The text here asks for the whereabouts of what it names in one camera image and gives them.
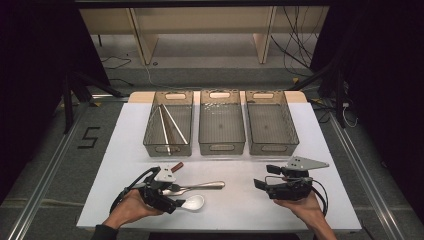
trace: sleeve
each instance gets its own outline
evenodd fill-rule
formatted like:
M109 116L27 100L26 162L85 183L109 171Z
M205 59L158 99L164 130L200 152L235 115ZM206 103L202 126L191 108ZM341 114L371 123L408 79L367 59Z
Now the sleeve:
M118 235L118 230L113 229L106 225L96 225L96 230L94 231L91 240L116 240Z

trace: spoon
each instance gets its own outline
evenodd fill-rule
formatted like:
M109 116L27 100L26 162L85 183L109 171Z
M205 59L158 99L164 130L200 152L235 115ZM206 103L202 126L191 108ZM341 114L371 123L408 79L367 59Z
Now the spoon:
M172 184L169 189L163 190L162 193L165 196L178 196L193 189L198 189L198 190L222 189L224 187L225 187L225 182L223 181L202 183L202 184L191 185L191 186L180 186L178 184Z
M187 198L180 208L190 211L196 211L202 208L204 203L205 199L202 195L194 195Z

